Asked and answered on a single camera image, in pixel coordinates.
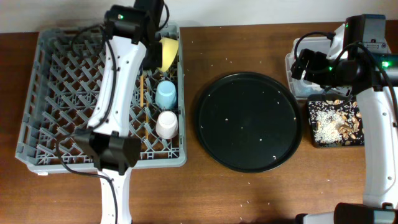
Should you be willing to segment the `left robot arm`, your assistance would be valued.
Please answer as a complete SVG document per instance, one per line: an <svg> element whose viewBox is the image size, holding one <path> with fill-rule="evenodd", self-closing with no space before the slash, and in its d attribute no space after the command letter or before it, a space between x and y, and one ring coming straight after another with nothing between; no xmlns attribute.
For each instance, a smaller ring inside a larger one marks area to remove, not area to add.
<svg viewBox="0 0 398 224"><path fill-rule="evenodd" d="M152 0L113 5L104 15L106 60L99 98L87 129L77 130L73 138L98 170L102 223L132 222L129 180L141 141L129 136L129 112L137 76L162 66L162 44L155 35L168 11L163 0Z"/></svg>

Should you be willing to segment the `white paper cup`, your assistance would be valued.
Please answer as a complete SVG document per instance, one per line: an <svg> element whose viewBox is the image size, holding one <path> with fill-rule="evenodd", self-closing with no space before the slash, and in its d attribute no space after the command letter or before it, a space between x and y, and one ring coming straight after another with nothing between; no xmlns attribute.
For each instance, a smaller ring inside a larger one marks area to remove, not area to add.
<svg viewBox="0 0 398 224"><path fill-rule="evenodd" d="M177 115L172 111L163 111L157 118L155 131L164 139L172 139L178 133Z"/></svg>

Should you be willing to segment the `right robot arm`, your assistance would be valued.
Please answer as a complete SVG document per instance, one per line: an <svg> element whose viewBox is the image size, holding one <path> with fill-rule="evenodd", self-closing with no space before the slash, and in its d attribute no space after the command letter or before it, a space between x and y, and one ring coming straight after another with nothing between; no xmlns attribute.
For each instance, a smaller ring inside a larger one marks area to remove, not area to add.
<svg viewBox="0 0 398 224"><path fill-rule="evenodd" d="M292 78L328 91L348 86L358 102L364 134L366 183L361 204L298 214L296 223L397 223L397 55L388 51L386 17L351 16L334 32L327 54L294 44Z"/></svg>

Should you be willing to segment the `wooden chopstick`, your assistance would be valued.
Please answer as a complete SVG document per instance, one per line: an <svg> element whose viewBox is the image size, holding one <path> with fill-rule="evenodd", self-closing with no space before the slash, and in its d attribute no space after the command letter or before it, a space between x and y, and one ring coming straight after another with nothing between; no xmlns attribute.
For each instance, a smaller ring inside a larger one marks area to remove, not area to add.
<svg viewBox="0 0 398 224"><path fill-rule="evenodd" d="M150 125L149 125L149 116L148 116L148 113L150 113L149 107L146 106L144 111L145 111L145 114L146 114L146 121L145 121L145 125L144 125L144 127L146 129L145 130L145 132L146 132L145 135L146 135L146 140L148 140L149 139L149 132L148 132L147 126L150 127Z"/></svg>
<svg viewBox="0 0 398 224"><path fill-rule="evenodd" d="M144 107L144 79L145 75L141 75L140 77L140 107Z"/></svg>

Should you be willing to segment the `light blue plastic cup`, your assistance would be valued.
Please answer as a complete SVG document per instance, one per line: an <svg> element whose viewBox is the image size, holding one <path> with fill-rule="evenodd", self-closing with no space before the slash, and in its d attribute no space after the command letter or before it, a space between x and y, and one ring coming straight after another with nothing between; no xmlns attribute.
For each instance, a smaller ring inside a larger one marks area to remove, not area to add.
<svg viewBox="0 0 398 224"><path fill-rule="evenodd" d="M177 104L177 89L171 81L162 81L158 84L155 103L160 109L172 110Z"/></svg>

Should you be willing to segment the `yellow bowl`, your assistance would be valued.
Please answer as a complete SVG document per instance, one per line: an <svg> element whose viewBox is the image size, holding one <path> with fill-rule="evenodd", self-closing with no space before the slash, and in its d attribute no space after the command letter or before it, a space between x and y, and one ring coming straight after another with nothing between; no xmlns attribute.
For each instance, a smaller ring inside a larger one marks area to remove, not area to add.
<svg viewBox="0 0 398 224"><path fill-rule="evenodd" d="M160 41L162 44L162 66L159 70L164 73L172 65L178 52L179 42L175 39L163 37Z"/></svg>

